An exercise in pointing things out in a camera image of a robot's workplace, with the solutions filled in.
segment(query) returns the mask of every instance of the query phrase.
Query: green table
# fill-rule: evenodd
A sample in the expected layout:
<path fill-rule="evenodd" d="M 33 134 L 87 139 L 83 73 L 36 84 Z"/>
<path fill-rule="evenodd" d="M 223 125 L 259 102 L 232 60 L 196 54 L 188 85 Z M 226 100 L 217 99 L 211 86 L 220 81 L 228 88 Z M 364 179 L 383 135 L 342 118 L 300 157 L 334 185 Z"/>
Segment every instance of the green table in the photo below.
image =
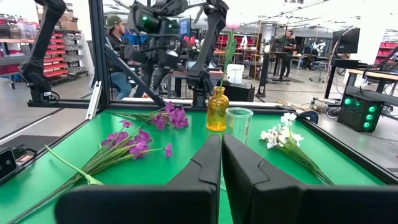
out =
<path fill-rule="evenodd" d="M 206 139 L 212 134 L 221 134 L 206 129 L 206 113 L 187 112 L 189 127 L 181 130 L 165 129 L 158 131 L 153 126 L 145 126 L 155 139 L 152 148 L 173 144 L 173 156 L 166 159 L 162 151 L 150 153 L 143 159 L 127 161 L 96 175 L 105 184 L 113 185 L 164 185 L 189 162 Z M 91 121 L 84 122 L 53 146 L 62 158 L 77 167 L 82 167 L 98 150 L 98 144 L 109 133 L 119 131 L 122 119 L 106 111 Z M 266 143 L 259 141 L 262 130 L 280 123 L 280 115 L 255 114 L 249 128 L 248 146 L 266 158 L 270 163 L 292 175 L 305 184 L 322 184 L 302 166 L 291 161 L 276 150 L 266 149 Z M 387 174 L 375 164 L 352 152 L 342 143 L 328 136 L 306 119 L 296 121 L 292 126 L 294 133 L 305 139 L 302 149 L 319 165 L 324 173 L 338 185 L 384 185 Z M 25 209 L 44 198 L 62 185 L 75 172 L 62 164 L 50 153 L 45 153 L 32 165 L 0 186 L 0 223 L 6 223 Z M 56 200 L 38 209 L 21 223 L 55 223 L 53 209 Z M 227 194 L 221 190 L 220 223 L 232 223 Z"/>

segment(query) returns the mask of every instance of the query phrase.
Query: floor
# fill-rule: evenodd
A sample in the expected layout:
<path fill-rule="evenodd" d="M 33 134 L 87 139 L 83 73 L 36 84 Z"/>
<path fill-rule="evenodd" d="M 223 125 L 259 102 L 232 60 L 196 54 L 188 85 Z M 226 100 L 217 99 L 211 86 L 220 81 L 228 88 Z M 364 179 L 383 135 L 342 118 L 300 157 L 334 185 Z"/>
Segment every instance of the floor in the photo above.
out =
<path fill-rule="evenodd" d="M 271 102 L 280 100 L 306 109 L 309 107 L 313 97 L 323 97 L 325 84 L 309 80 L 310 77 L 318 76 L 318 74 L 319 72 L 292 68 L 290 77 L 301 81 L 300 83 L 290 82 L 289 85 L 286 83 L 268 83 L 266 85 L 267 96 L 261 99 L 255 98 L 255 100 Z M 91 92 L 88 88 L 89 81 L 89 77 L 83 76 L 74 82 L 55 86 L 53 91 L 59 93 L 62 98 L 90 97 L 87 96 Z M 256 89 L 259 84 L 255 80 L 243 80 L 243 83 L 252 84 Z M 331 89 L 330 98 L 341 98 L 340 93 L 343 90 L 343 77 L 337 76 Z M 189 90 L 187 90 L 186 94 L 183 88 L 182 98 L 191 95 Z M 12 90 L 8 86 L 7 80 L 0 79 L 0 103 L 3 108 L 0 111 L 0 144 L 20 134 L 61 136 L 79 125 L 85 118 L 86 110 L 75 109 L 64 109 L 46 116 L 57 109 L 28 108 L 26 102 L 29 98 L 29 89 L 23 83 L 17 83 L 16 89 Z M 40 118 L 42 119 L 41 121 L 32 124 L 32 122 Z M 329 118 L 325 114 L 320 115 L 318 125 L 348 146 L 398 176 L 398 142 L 395 140 L 398 139 L 398 134 L 391 131 L 397 128 L 398 121 L 380 118 L 375 132 L 371 134 L 357 133 L 337 123 L 336 119 Z"/>

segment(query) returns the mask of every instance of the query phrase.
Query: metal frame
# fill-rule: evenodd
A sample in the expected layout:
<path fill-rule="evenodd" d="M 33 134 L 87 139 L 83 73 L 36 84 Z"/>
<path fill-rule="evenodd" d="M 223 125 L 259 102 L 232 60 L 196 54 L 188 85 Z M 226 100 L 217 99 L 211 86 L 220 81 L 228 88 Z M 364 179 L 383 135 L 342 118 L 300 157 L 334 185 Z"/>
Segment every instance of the metal frame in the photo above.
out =
<path fill-rule="evenodd" d="M 103 91 L 101 92 L 101 97 L 99 101 L 99 111 L 102 112 L 105 109 L 127 109 L 127 110 L 156 110 L 159 109 L 159 106 L 155 104 L 155 102 L 131 102 L 131 101 L 113 101 L 110 98 L 109 92 L 109 79 L 108 79 L 108 66 L 105 58 L 105 33 L 104 33 L 104 23 L 103 23 L 103 6 L 102 0 L 89 0 L 90 6 L 90 19 L 91 19 L 91 31 L 93 34 L 93 48 L 95 54 L 95 73 L 96 73 L 96 81 L 101 81 L 103 84 Z M 89 100 L 84 99 L 61 99 L 58 103 L 35 103 L 28 102 L 29 106 L 34 107 L 53 107 L 53 108 L 88 108 Z M 201 111 L 205 112 L 206 108 L 192 108 L 190 105 L 183 105 L 186 111 Z M 282 115 L 286 112 L 292 112 L 292 110 L 288 110 L 287 108 L 280 106 L 258 106 L 258 105 L 242 105 L 242 107 L 249 108 L 253 110 L 255 114 L 273 114 L 273 115 Z M 339 151 L 344 153 L 350 159 L 361 165 L 368 172 L 375 175 L 377 178 L 381 179 L 386 184 L 398 184 L 398 178 L 392 175 L 385 168 L 375 164 L 370 161 L 360 153 L 356 152 L 354 149 L 342 143 L 340 140 L 333 137 L 331 134 L 319 128 L 316 124 L 313 124 L 306 118 L 298 117 L 297 119 L 304 126 L 311 129 L 315 134 L 319 135 L 326 142 L 335 146 Z M 71 131 L 65 133 L 60 139 L 55 141 L 50 147 L 55 147 L 57 144 L 62 142 L 65 138 L 69 137 L 76 130 L 86 124 L 89 120 L 82 122 L 76 128 Z M 32 160 L 34 162 L 40 156 L 46 153 L 45 149 L 42 149 L 38 152 L 38 155 L 35 159 Z"/>

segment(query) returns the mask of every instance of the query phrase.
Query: workstation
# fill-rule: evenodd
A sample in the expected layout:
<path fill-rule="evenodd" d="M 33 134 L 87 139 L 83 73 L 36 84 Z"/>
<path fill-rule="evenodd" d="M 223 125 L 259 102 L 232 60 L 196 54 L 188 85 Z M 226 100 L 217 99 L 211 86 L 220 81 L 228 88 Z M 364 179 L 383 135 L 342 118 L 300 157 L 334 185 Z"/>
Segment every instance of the workstation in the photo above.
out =
<path fill-rule="evenodd" d="M 52 10 L 45 14 L 41 27 L 54 26 L 54 18 L 63 13 L 51 8 L 50 2 L 42 2 L 44 8 Z M 173 26 L 172 16 L 188 10 L 179 8 L 180 1 L 167 7 L 164 2 L 130 2 L 128 13 L 133 19 L 127 20 L 126 27 L 138 34 L 144 30 L 147 38 L 154 41 L 150 50 L 140 46 L 132 53 L 124 49 L 127 58 L 123 58 L 121 52 L 107 44 L 109 38 L 103 27 L 109 20 L 104 16 L 104 2 L 89 0 L 94 55 L 90 59 L 95 74 L 88 98 L 69 98 L 61 89 L 40 79 L 43 72 L 40 74 L 32 61 L 42 56 L 40 48 L 49 44 L 45 40 L 52 30 L 39 30 L 30 61 L 21 67 L 21 75 L 30 84 L 29 99 L 23 104 L 28 105 L 28 111 L 64 110 L 0 139 L 1 145 L 7 145 L 5 149 L 0 146 L 0 223 L 398 221 L 391 210 L 398 197 L 395 167 L 386 166 L 380 158 L 366 152 L 377 154 L 378 148 L 390 143 L 361 137 L 361 133 L 371 134 L 384 128 L 383 120 L 396 118 L 384 109 L 386 105 L 398 106 L 394 66 L 367 63 L 362 69 L 358 66 L 361 59 L 341 59 L 337 55 L 344 53 L 333 51 L 333 47 L 340 46 L 360 48 L 361 33 L 366 29 L 350 27 L 332 32 L 336 42 L 330 55 L 318 54 L 316 60 L 326 66 L 319 76 L 327 81 L 311 82 L 308 76 L 317 75 L 318 71 L 307 70 L 300 64 L 312 54 L 293 53 L 293 45 L 282 45 L 291 47 L 288 52 L 272 48 L 247 50 L 252 52 L 253 60 L 249 60 L 243 56 L 245 50 L 241 53 L 235 47 L 240 43 L 234 45 L 227 40 L 224 49 L 219 49 L 224 50 L 224 62 L 215 60 L 215 39 L 223 32 L 232 35 L 223 26 L 227 26 L 228 13 L 236 9 L 231 1 L 215 2 L 212 11 L 204 6 L 209 3 L 198 5 L 204 6 L 203 16 L 211 19 L 206 21 L 207 34 L 199 50 L 195 50 L 195 58 L 179 53 L 179 49 L 171 54 L 162 45 L 169 44 L 162 41 L 163 35 L 181 39 L 164 31 Z M 299 8 L 301 4 L 289 10 L 295 12 Z M 286 26 L 284 32 L 289 28 L 293 27 Z M 350 32 L 359 33 L 357 37 L 353 35 L 358 39 L 357 46 L 352 46 Z M 158 52 L 151 55 L 151 49 Z M 239 62 L 240 56 L 244 65 Z M 291 66 L 290 75 L 285 77 L 286 65 L 291 65 L 295 58 L 298 67 Z M 113 98 L 109 60 L 116 62 L 136 88 L 144 89 L 145 98 L 131 94 L 123 99 Z M 131 61 L 139 63 L 135 69 Z M 148 65 L 153 65 L 152 72 L 148 72 Z M 336 83 L 342 79 L 335 75 L 339 67 L 346 68 L 346 84 L 341 80 L 340 85 Z M 269 85 L 277 81 L 290 84 Z M 371 81 L 365 89 L 363 83 Z M 388 88 L 392 92 L 383 94 Z M 312 108 L 304 108 L 302 104 L 311 101 L 312 95 L 320 97 L 310 105 Z M 328 105 L 336 95 L 341 98 L 334 101 L 335 106 Z M 68 121 L 66 114 L 74 113 L 72 110 L 82 111 L 79 114 L 85 118 Z M 27 131 L 45 135 L 62 129 L 61 120 L 76 126 L 35 147 L 16 140 Z M 272 138 L 273 134 L 286 135 L 286 129 L 291 137 Z M 294 159 L 295 155 L 286 153 L 285 142 L 314 166 L 303 165 Z M 332 205 L 333 209 L 323 204 Z M 286 213 L 286 206 L 297 215 Z M 324 217 L 333 218 L 325 221 Z"/>

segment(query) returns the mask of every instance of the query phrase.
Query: clear glass cup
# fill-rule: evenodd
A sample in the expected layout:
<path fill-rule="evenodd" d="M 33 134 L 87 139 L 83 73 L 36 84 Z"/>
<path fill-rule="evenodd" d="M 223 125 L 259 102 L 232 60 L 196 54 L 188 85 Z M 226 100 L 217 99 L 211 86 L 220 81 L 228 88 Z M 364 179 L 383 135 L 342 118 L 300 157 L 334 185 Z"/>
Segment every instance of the clear glass cup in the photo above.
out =
<path fill-rule="evenodd" d="M 232 107 L 226 110 L 226 133 L 248 144 L 248 131 L 253 111 Z"/>

